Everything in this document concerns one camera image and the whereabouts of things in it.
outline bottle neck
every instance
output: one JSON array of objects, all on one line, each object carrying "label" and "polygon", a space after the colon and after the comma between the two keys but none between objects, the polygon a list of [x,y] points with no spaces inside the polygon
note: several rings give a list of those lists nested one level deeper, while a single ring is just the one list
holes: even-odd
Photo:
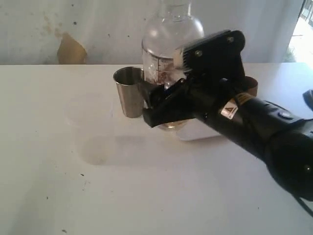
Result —
[{"label": "bottle neck", "polygon": [[181,21],[191,16],[191,0],[161,0],[159,16]]}]

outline stainless steel cup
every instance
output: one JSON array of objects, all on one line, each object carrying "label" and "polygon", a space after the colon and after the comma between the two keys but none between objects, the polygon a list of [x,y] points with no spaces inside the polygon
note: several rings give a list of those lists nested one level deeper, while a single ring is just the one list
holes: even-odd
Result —
[{"label": "stainless steel cup", "polygon": [[125,67],[116,71],[113,78],[124,115],[128,118],[141,116],[144,101],[138,90],[138,84],[140,79],[144,79],[143,70],[136,67]]}]

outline transparent plastic cup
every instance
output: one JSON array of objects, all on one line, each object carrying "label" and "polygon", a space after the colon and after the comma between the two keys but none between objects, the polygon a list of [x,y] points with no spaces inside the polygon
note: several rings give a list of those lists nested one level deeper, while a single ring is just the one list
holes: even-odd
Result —
[{"label": "transparent plastic cup", "polygon": [[85,94],[72,99],[65,112],[80,158],[91,165],[105,164],[115,154],[112,99]]}]

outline clear glass bottle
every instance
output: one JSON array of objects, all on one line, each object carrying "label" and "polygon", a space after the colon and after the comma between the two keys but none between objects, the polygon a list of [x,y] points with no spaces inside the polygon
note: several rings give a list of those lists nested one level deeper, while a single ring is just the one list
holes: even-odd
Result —
[{"label": "clear glass bottle", "polygon": [[[191,0],[160,0],[158,12],[147,22],[142,39],[145,80],[168,88],[184,77],[173,67],[173,52],[179,46],[204,36],[202,24],[191,15]],[[175,130],[186,121],[161,125]]]}]

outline white table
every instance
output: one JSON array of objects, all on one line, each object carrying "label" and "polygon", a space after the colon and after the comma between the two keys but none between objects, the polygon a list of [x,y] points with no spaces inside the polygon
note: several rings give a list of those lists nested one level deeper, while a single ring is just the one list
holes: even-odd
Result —
[{"label": "white table", "polygon": [[[120,67],[0,66],[1,235],[313,234],[265,165],[226,138],[182,142],[123,117],[112,79]],[[313,89],[305,64],[245,68],[260,97],[313,117],[301,98]],[[64,107],[85,93],[114,101],[110,164],[87,164],[72,144]]]}]

